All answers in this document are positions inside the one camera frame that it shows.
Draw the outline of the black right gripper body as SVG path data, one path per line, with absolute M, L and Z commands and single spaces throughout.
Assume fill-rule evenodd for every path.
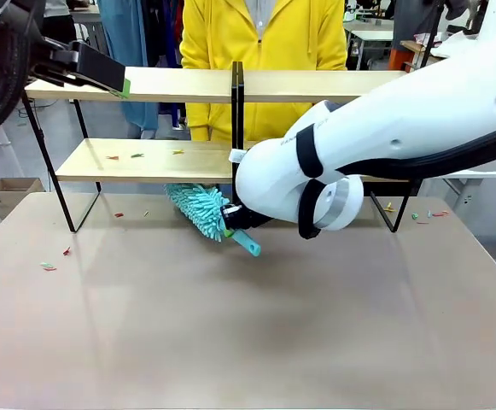
M 272 217 L 258 214 L 242 204 L 224 205 L 224 223 L 229 231 L 248 230 L 271 221 Z

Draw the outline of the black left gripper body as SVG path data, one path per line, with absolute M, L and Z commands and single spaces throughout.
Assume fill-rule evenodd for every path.
M 68 45 L 77 40 L 67 1 L 29 1 L 28 4 L 32 7 L 28 15 L 28 82 L 38 79 L 39 73 L 75 76 L 68 63 L 60 60 L 73 54 Z

